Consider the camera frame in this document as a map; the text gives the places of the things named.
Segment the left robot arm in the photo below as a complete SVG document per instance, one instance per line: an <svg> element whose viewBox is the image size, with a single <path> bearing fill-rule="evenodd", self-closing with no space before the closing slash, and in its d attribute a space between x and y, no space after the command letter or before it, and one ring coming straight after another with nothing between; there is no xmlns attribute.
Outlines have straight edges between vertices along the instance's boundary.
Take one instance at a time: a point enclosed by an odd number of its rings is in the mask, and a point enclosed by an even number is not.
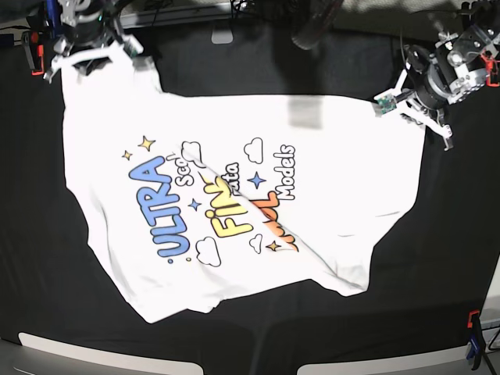
<svg viewBox="0 0 500 375"><path fill-rule="evenodd" d="M403 70L396 86L380 95L383 112L450 135L446 108L463 102L484 86L499 85L499 2L463 3L460 34L440 32L434 50L401 45Z"/></svg>

